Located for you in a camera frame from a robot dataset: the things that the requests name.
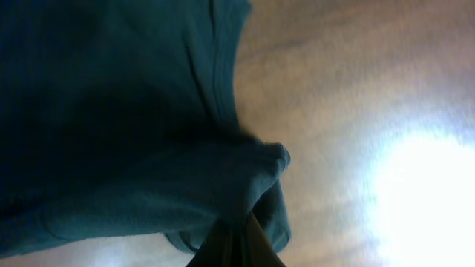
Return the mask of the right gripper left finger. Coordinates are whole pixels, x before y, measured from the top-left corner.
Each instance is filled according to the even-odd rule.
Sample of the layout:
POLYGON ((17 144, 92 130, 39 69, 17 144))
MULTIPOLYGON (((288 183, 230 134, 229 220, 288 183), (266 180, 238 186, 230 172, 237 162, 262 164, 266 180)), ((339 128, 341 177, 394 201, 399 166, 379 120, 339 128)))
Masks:
POLYGON ((241 267, 241 233, 216 222, 186 267, 241 267))

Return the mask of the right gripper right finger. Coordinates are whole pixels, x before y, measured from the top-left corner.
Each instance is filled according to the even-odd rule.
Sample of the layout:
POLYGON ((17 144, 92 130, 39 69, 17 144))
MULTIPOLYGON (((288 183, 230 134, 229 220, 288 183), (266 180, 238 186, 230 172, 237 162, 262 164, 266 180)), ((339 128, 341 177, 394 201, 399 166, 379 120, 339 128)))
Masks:
POLYGON ((268 241, 253 213, 246 219, 240 236, 240 255, 244 267, 286 267, 268 241))

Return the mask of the black Nike t-shirt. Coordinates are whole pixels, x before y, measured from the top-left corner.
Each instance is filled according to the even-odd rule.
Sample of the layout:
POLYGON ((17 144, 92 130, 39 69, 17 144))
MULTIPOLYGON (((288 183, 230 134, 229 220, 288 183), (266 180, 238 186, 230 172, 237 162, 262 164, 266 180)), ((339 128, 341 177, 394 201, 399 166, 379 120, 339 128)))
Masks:
POLYGON ((1 2, 1 255, 164 234, 195 253, 218 220, 290 227, 285 147, 239 125, 248 1, 1 2))

